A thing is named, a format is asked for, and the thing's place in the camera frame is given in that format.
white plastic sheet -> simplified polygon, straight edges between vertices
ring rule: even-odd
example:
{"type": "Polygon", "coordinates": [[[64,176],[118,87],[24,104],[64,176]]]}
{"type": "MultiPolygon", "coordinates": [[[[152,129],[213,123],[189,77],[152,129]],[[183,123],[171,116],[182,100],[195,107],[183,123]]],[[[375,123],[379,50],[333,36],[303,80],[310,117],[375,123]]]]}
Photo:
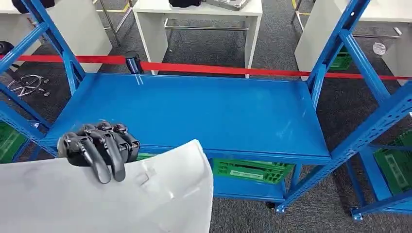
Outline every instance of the white plastic sheet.
{"type": "Polygon", "coordinates": [[[208,232],[213,177],[197,140],[97,182],[66,158],[0,166],[2,233],[208,232]]]}

black stanchion post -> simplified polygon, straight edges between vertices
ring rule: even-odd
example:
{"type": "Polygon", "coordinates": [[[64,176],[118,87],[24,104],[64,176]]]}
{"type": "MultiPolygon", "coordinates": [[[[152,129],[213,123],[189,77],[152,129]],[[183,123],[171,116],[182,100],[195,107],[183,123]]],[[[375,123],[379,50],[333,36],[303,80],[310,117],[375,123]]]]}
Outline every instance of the black stanchion post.
{"type": "Polygon", "coordinates": [[[144,74],[140,64],[140,58],[136,51],[128,51],[125,55],[126,65],[132,74],[144,74]]]}

metal wire frame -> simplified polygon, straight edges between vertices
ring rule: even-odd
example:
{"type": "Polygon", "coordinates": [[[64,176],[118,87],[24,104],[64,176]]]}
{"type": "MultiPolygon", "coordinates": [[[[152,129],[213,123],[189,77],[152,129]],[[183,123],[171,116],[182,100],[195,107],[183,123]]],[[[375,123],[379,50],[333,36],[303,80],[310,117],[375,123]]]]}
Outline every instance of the metal wire frame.
{"type": "Polygon", "coordinates": [[[168,26],[169,19],[165,20],[165,29],[177,30],[210,30],[210,31],[248,31],[246,27],[209,27],[209,26],[168,26]]]}
{"type": "MultiPolygon", "coordinates": [[[[302,0],[298,0],[298,2],[296,4],[295,11],[294,11],[294,14],[292,16],[291,23],[293,23],[295,21],[295,18],[297,18],[297,20],[299,22],[300,29],[302,29],[302,31],[303,31],[305,27],[303,26],[302,19],[300,18],[300,16],[301,15],[310,15],[310,13],[301,13],[301,12],[299,12],[299,8],[300,8],[301,3],[302,3],[302,0]]],[[[397,27],[394,27],[393,29],[395,30],[396,34],[398,34],[398,35],[373,35],[373,34],[361,34],[361,33],[354,33],[352,35],[354,37],[359,37],[359,38],[398,39],[402,35],[402,32],[397,27]]]]}
{"type": "Polygon", "coordinates": [[[106,16],[107,22],[109,23],[109,27],[105,27],[104,29],[112,31],[118,46],[121,46],[121,42],[119,40],[118,32],[119,32],[120,28],[122,27],[123,23],[126,21],[129,14],[133,10],[132,0],[127,0],[127,1],[128,1],[127,4],[129,5],[129,7],[128,7],[126,13],[124,14],[123,18],[121,19],[120,23],[117,25],[117,27],[115,29],[114,26],[113,26],[112,20],[109,16],[108,10],[106,9],[106,6],[104,5],[103,0],[99,0],[100,4],[102,5],[102,9],[103,9],[104,15],[106,16]]]}

lower shelf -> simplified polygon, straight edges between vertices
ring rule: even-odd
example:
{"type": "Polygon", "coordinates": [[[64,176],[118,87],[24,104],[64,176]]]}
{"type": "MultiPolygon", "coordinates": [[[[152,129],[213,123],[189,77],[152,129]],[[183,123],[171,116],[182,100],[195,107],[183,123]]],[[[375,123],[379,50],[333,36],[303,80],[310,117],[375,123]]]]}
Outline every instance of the lower shelf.
{"type": "MultiPolygon", "coordinates": [[[[382,172],[380,171],[379,166],[375,161],[374,152],[374,148],[367,147],[362,152],[360,152],[359,155],[363,163],[364,171],[368,177],[368,180],[375,194],[376,200],[383,200],[391,197],[392,193],[389,190],[385,178],[383,177],[382,172]]],[[[386,208],[384,211],[412,213],[412,202],[409,201],[402,204],[398,204],[386,208]]]]}
{"type": "Polygon", "coordinates": [[[213,194],[216,198],[250,199],[283,202],[283,182],[270,184],[238,178],[214,176],[213,194]]]}

gray carpet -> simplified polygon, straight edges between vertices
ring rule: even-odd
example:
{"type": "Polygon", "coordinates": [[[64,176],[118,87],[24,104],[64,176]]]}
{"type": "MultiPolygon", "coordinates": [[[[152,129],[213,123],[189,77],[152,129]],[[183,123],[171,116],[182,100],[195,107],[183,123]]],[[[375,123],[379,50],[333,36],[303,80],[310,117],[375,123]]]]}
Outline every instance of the gray carpet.
{"type": "MultiPolygon", "coordinates": [[[[122,9],[122,0],[106,0],[107,8],[122,9]]],[[[310,11],[311,0],[304,0],[302,11],[310,11]]],[[[300,28],[295,22],[290,24],[293,13],[290,0],[263,0],[263,19],[253,62],[255,68],[274,68],[296,70],[294,49],[300,36],[300,28]]],[[[111,13],[115,25],[121,15],[111,13]]],[[[233,22],[214,21],[176,21],[178,25],[238,25],[233,22]]],[[[359,25],[356,31],[367,33],[394,34],[388,25],[359,25]]],[[[107,32],[113,44],[113,36],[107,32]]],[[[137,50],[146,60],[144,49],[132,15],[120,30],[122,46],[114,48],[111,54],[124,54],[128,50],[137,50]]],[[[392,41],[377,39],[359,39],[374,68],[379,74],[390,74],[381,58],[372,52],[374,42],[382,42],[387,47],[392,41]]],[[[191,64],[218,64],[242,67],[244,37],[241,32],[211,31],[173,31],[169,33],[169,49],[164,62],[191,64]]],[[[50,47],[42,46],[38,54],[50,54],[50,47]]],[[[128,72],[125,66],[105,65],[101,71],[128,72]]],[[[61,64],[25,63],[21,73],[36,73],[50,79],[45,89],[51,91],[49,97],[37,93],[24,99],[50,121],[54,121],[69,99],[68,85],[61,64]]],[[[348,72],[357,72],[352,66],[348,72]]],[[[397,82],[385,82],[391,93],[399,85],[397,82]]],[[[333,149],[352,130],[356,128],[374,109],[377,103],[362,80],[326,79],[318,105],[318,117],[321,122],[327,145],[333,149]]],[[[412,126],[406,118],[390,129],[377,141],[387,143],[412,126]]],[[[41,158],[48,158],[46,153],[41,158]]],[[[357,175],[365,189],[368,200],[373,199],[357,158],[351,160],[357,175]]],[[[310,167],[304,167],[307,173],[310,167]]],[[[332,231],[332,232],[409,232],[412,217],[399,214],[372,214],[362,222],[354,222],[349,210],[357,205],[347,172],[337,169],[332,175],[316,185],[303,197],[288,208],[284,215],[275,214],[264,202],[228,200],[215,198],[213,203],[211,232],[285,232],[285,231],[332,231]]]]}

